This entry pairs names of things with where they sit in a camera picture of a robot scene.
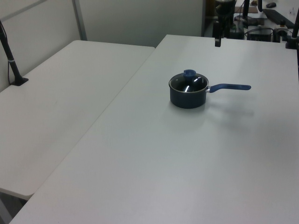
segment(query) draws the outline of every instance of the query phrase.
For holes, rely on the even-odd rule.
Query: blue handle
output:
[[[210,87],[210,92],[216,92],[220,89],[230,89],[230,90],[250,90],[250,85],[236,85],[236,84],[218,84]]]

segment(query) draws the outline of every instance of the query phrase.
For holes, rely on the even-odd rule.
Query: wall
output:
[[[2,6],[9,5],[3,1],[8,0],[0,0]],[[80,39],[72,0],[47,0],[2,23],[22,76]],[[7,57],[0,45],[0,91],[7,87]]]
[[[78,0],[89,41],[156,47],[166,34],[202,35],[205,0]]]

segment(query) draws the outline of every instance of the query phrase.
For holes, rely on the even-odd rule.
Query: white tabletop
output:
[[[252,89],[180,109],[185,69]],[[168,35],[11,224],[297,224],[298,118],[296,51]]]
[[[0,192],[29,199],[154,48],[74,41],[0,94]]]

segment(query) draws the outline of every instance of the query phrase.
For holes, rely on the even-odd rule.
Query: saucepan lid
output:
[[[208,79],[194,70],[185,70],[169,81],[170,88],[179,92],[199,92],[208,86]]]

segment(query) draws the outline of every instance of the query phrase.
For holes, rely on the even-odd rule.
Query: pot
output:
[[[250,90],[250,85],[218,84],[209,86],[208,79],[194,70],[185,70],[169,81],[170,100],[178,107],[191,109],[206,102],[206,93],[220,89]]]

